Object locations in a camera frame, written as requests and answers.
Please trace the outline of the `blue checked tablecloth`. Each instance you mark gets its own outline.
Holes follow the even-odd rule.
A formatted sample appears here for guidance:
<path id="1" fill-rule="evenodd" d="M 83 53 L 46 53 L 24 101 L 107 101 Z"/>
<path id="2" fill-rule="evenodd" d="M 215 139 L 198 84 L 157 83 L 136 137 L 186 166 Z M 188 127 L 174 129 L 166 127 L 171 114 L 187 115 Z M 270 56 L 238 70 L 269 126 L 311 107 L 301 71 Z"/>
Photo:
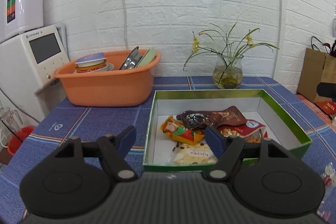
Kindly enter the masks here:
<path id="1" fill-rule="evenodd" d="M 244 77 L 240 87 L 264 89 L 306 131 L 312 139 L 303 157 L 307 165 L 322 173 L 329 163 L 335 163 L 335 130 L 307 106 L 306 100 L 269 77 Z M 25 207 L 19 195 L 21 179 L 72 136 L 92 141 L 106 133 L 120 133 L 133 125 L 137 130 L 137 140 L 126 159 L 136 172 L 141 172 L 152 101 L 150 96 L 143 104 L 126 108 L 81 107 L 69 100 L 56 106 L 1 170 L 1 219 L 5 223 L 17 223 L 22 219 Z"/>

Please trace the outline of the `cream cookie snack packet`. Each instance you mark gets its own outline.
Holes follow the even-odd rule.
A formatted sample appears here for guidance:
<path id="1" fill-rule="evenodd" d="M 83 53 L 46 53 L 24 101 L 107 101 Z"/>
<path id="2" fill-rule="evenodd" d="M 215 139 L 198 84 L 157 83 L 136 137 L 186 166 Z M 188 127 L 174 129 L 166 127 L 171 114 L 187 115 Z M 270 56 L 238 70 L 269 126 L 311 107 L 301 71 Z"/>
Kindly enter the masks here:
<path id="1" fill-rule="evenodd" d="M 206 143 L 180 144 L 173 156 L 173 163 L 177 165 L 213 164 L 216 162 L 216 156 Z"/>

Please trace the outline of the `pale green plate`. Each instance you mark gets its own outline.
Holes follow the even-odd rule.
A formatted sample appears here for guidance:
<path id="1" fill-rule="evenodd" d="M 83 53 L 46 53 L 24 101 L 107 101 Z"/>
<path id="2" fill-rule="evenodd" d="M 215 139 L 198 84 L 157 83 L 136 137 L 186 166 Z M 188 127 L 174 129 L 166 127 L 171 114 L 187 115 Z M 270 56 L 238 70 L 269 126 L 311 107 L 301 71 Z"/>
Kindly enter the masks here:
<path id="1" fill-rule="evenodd" d="M 147 52 L 143 55 L 141 60 L 137 64 L 137 68 L 144 67 L 150 64 L 156 57 L 156 50 L 154 47 L 151 47 L 147 50 Z"/>

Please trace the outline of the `brown paper bag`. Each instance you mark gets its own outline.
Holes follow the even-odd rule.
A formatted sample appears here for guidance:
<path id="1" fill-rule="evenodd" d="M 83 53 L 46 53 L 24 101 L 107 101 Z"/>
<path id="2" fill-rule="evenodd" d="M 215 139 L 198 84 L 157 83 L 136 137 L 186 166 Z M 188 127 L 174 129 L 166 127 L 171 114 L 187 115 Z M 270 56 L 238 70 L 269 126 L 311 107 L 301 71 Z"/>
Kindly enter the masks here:
<path id="1" fill-rule="evenodd" d="M 324 43 L 312 36 L 310 47 L 305 52 L 297 91 L 310 102 L 335 101 L 335 96 L 317 94 L 319 83 L 335 84 L 335 44 Z"/>

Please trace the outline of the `stacked bowls with lid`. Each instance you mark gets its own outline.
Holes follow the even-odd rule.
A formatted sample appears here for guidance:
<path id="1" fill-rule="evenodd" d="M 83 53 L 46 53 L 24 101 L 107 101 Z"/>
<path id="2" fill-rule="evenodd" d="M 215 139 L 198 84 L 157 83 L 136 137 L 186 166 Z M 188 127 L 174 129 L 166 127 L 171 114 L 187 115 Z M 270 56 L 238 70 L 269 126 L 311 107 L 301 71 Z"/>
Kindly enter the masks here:
<path id="1" fill-rule="evenodd" d="M 112 71 L 114 65 L 106 60 L 103 52 L 86 55 L 76 60 L 74 73 L 92 73 Z"/>

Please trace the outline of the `stainless steel plate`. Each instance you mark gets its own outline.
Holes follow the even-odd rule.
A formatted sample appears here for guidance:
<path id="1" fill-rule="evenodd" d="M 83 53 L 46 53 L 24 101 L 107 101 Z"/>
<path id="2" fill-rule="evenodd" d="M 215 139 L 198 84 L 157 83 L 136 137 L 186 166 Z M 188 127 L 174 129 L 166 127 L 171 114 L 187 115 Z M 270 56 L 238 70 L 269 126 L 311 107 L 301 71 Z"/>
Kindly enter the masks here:
<path id="1" fill-rule="evenodd" d="M 124 60 L 120 66 L 120 70 L 135 68 L 142 59 L 142 54 L 139 52 L 139 46 L 136 46 Z"/>

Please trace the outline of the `yellow orange snack packet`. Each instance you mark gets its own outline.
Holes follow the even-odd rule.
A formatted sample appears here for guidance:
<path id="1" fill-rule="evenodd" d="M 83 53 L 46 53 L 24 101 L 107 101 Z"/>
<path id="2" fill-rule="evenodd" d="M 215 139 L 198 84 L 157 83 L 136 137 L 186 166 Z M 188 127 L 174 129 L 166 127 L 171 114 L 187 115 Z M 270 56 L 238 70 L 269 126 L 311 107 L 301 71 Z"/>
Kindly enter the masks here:
<path id="1" fill-rule="evenodd" d="M 205 138 L 205 133 L 202 130 L 188 129 L 182 122 L 174 119 L 172 115 L 168 116 L 161 124 L 160 130 L 167 138 L 189 145 L 196 145 Z"/>

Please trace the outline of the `brown chocolate snack packet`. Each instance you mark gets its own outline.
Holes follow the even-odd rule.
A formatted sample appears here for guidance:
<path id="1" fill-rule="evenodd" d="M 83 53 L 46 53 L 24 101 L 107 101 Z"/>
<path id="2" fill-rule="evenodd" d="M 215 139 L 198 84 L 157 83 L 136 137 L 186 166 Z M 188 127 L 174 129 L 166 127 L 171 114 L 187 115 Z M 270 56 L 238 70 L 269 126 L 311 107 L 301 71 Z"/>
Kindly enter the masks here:
<path id="1" fill-rule="evenodd" d="M 188 129 L 202 130 L 208 126 L 218 128 L 223 125 L 240 126 L 246 123 L 247 119 L 236 106 L 231 106 L 220 111 L 194 111 L 187 110 L 177 115 Z"/>

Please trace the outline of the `glass measuring jug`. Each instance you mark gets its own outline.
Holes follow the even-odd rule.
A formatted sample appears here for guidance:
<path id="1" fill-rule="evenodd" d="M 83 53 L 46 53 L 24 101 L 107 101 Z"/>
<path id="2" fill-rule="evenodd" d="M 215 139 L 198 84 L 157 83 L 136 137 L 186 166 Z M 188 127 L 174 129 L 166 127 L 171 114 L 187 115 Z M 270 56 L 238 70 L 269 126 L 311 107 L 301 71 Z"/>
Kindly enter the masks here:
<path id="1" fill-rule="evenodd" d="M 9 107 L 1 108 L 1 146 L 7 148 L 10 138 L 21 131 L 17 120 L 22 124 L 23 121 L 17 110 L 10 110 Z"/>

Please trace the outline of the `green cardboard snack box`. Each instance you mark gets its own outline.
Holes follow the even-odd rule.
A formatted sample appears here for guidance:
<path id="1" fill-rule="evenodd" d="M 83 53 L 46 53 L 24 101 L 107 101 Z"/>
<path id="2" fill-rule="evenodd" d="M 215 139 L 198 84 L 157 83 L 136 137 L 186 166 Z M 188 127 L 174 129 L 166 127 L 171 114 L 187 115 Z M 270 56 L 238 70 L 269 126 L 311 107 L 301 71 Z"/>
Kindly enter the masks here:
<path id="1" fill-rule="evenodd" d="M 156 91 L 143 168 L 153 172 L 205 170 L 216 162 L 205 129 L 250 143 L 271 138 L 301 159 L 312 143 L 293 114 L 264 89 Z"/>

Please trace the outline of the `orange plastic basin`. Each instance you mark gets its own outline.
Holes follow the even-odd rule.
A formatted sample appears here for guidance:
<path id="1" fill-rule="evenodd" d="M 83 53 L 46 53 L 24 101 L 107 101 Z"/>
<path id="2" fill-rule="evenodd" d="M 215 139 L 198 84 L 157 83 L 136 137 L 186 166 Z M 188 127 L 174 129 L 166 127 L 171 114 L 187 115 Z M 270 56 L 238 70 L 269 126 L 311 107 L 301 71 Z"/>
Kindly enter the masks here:
<path id="1" fill-rule="evenodd" d="M 154 85 L 154 68 L 161 53 L 140 68 L 121 70 L 120 66 L 128 51 L 105 52 L 113 70 L 105 72 L 75 73 L 75 62 L 71 61 L 56 69 L 54 77 L 59 79 L 72 104 L 78 106 L 119 107 L 135 106 L 148 99 Z"/>

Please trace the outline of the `red nut snack packet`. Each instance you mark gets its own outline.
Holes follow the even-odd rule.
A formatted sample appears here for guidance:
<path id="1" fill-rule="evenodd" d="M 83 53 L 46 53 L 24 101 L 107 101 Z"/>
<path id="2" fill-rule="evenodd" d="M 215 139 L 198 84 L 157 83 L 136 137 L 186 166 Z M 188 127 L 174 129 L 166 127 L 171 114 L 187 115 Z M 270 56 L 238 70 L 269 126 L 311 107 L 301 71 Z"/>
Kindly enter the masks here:
<path id="1" fill-rule="evenodd" d="M 241 137 L 248 143 L 260 143 L 262 139 L 268 137 L 266 126 L 252 119 L 248 119 L 240 126 L 223 125 L 217 130 L 225 137 Z"/>

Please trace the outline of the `glass vase with plant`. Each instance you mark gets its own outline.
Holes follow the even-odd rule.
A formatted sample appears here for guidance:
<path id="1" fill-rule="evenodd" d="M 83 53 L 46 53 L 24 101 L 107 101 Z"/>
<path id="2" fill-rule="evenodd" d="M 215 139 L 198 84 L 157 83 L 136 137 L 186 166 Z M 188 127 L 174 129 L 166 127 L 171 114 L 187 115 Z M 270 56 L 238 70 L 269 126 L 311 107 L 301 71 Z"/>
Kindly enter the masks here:
<path id="1" fill-rule="evenodd" d="M 273 43 L 253 40 L 253 33 L 260 30 L 258 27 L 249 30 L 241 39 L 231 40 L 230 36 L 236 23 L 227 32 L 217 24 L 211 23 L 210 25 L 211 28 L 193 34 L 191 53 L 183 64 L 183 70 L 186 69 L 190 60 L 200 55 L 214 54 L 217 62 L 212 79 L 220 89 L 236 89 L 241 85 L 243 80 L 242 59 L 245 53 L 258 47 L 266 47 L 271 51 L 279 49 Z"/>

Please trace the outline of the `red plastic bucket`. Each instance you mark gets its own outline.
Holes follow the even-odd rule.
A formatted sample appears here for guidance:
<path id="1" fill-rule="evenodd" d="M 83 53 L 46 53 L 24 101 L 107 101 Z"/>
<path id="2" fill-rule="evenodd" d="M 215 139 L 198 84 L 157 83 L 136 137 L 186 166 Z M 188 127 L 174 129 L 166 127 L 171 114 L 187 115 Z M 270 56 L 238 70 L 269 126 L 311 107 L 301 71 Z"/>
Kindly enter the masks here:
<path id="1" fill-rule="evenodd" d="M 21 131 L 16 133 L 18 138 L 13 135 L 7 144 L 7 150 L 9 154 L 14 155 L 20 148 L 23 141 L 33 132 L 34 129 L 34 126 L 26 126 L 21 128 Z"/>

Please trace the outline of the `red booklet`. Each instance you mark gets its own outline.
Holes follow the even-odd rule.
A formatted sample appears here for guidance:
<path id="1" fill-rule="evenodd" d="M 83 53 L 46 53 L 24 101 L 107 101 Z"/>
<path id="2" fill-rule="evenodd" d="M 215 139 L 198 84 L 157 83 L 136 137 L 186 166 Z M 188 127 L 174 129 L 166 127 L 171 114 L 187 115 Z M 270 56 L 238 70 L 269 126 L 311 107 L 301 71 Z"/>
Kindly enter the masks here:
<path id="1" fill-rule="evenodd" d="M 336 103 L 333 101 L 316 102 L 315 104 L 327 115 L 336 113 Z"/>

